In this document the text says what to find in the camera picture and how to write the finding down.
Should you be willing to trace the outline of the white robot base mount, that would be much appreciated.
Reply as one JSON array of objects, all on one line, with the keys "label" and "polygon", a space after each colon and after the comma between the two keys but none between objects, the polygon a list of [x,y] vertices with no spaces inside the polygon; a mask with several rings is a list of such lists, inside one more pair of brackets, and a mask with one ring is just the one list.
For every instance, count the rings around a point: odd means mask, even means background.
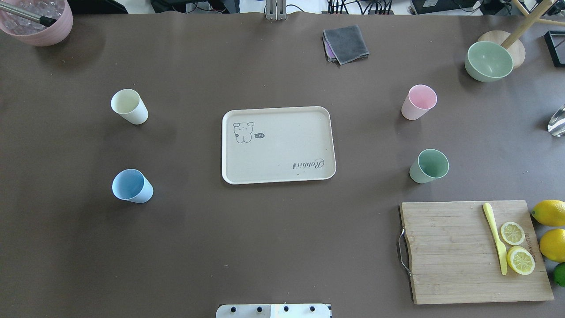
[{"label": "white robot base mount", "polygon": [[224,304],[218,307],[216,318],[331,318],[330,304]]}]

